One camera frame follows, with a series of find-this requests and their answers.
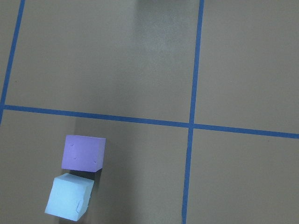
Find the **cube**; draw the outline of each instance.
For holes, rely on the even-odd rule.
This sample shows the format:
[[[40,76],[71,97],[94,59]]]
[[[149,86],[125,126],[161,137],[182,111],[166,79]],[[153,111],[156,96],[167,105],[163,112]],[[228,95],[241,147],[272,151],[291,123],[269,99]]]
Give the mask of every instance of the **cube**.
[[[78,221],[87,210],[93,183],[72,174],[55,177],[45,213]]]
[[[97,172],[103,168],[105,143],[104,138],[67,135],[61,168]]]

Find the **cube face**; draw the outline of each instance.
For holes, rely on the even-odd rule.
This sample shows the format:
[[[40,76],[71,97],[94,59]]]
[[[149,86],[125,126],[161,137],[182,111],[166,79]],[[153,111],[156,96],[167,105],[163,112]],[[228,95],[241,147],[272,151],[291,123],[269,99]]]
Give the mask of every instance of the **cube face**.
[[[105,138],[67,135],[62,169],[96,172],[103,168]]]
[[[78,221],[87,210],[93,183],[71,174],[56,177],[45,213]]]

